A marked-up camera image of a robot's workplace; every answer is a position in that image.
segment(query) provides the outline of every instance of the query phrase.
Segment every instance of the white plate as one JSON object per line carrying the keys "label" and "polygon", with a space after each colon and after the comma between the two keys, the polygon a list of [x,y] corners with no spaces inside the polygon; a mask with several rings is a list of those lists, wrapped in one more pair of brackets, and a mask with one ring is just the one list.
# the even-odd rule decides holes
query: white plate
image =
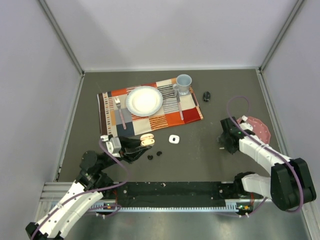
{"label": "white plate", "polygon": [[155,114],[161,108],[162,102],[161,92],[152,86],[137,87],[129,93],[125,101],[129,112],[139,117]]}

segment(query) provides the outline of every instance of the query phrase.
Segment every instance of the computer mouse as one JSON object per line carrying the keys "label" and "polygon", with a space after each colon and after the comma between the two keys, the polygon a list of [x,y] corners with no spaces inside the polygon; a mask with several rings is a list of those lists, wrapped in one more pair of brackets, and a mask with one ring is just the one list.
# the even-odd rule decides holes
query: computer mouse
{"label": "computer mouse", "polygon": [[210,98],[211,98],[210,92],[208,92],[208,91],[204,92],[204,94],[203,94],[203,101],[209,102],[209,101],[210,101]]}

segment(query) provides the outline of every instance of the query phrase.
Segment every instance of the gray floor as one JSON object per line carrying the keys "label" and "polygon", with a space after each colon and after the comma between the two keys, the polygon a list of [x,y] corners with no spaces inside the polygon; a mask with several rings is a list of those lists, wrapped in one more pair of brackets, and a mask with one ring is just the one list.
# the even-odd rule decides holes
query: gray floor
{"label": "gray floor", "polygon": [[265,203],[250,218],[212,212],[119,212],[83,216],[65,240],[311,240],[302,214]]}
{"label": "gray floor", "polygon": [[[253,171],[267,176],[267,172],[248,156],[237,152],[231,155],[220,150],[217,137],[222,129],[220,120],[227,117],[227,101],[243,95],[251,101],[249,116],[261,119],[271,132],[270,145],[278,150],[269,113],[255,70],[192,70],[192,71],[135,71],[86,73],[76,108],[68,145],[59,177],[60,182],[72,182],[78,175],[82,154],[87,150],[101,152],[97,94],[144,83],[170,79],[179,74],[192,77],[192,86],[199,101],[204,120],[154,131],[156,144],[134,164],[126,164],[131,171],[130,181],[231,181],[240,172]],[[205,91],[211,101],[203,102]],[[231,112],[237,118],[247,111],[242,99],[234,102]],[[168,142],[169,135],[180,136],[180,143]],[[156,156],[157,151],[163,154]],[[117,165],[106,170],[114,181],[125,179]]]}

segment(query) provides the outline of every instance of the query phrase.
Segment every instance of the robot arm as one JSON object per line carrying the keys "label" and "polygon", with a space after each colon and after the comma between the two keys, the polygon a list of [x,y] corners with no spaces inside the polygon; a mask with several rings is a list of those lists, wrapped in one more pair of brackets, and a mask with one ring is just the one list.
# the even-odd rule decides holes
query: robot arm
{"label": "robot arm", "polygon": [[[223,133],[218,141],[229,153],[234,154],[240,151],[260,164],[270,177],[263,177],[254,172],[238,174],[234,179],[236,190],[241,195],[257,193],[269,199],[281,210],[286,211],[297,207],[300,202],[298,185],[290,169],[276,155],[266,150],[272,149],[268,144],[263,143],[254,132],[252,127],[242,121],[240,127],[260,144],[257,144],[250,137],[243,134],[229,119],[220,121]],[[308,203],[316,199],[316,191],[311,179],[307,163],[301,159],[291,159],[274,149],[272,151],[279,154],[293,166],[302,186],[303,203]]]}
{"label": "robot arm", "polygon": [[[108,152],[118,160],[128,163],[136,161],[151,146],[140,146],[141,141],[126,137],[101,137],[106,144]],[[65,196],[58,204],[38,222],[30,222],[25,228],[29,237],[37,231],[34,240],[63,240],[74,224],[90,209],[90,207],[102,198],[115,199],[112,190],[94,191],[82,194],[86,191],[105,188],[114,185],[111,178],[102,170],[115,164],[106,153],[98,154],[95,151],[87,151],[82,156],[80,173],[71,185]]]}

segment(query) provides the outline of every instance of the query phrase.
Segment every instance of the fork handle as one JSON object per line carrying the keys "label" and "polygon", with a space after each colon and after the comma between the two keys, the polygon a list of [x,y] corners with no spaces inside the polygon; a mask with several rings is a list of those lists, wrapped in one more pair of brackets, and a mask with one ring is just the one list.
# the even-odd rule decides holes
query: fork handle
{"label": "fork handle", "polygon": [[124,120],[124,116],[122,115],[121,108],[119,108],[119,113],[120,113],[120,118],[121,118],[123,129],[127,129],[127,126],[126,126],[126,123],[125,123],[125,120]]}

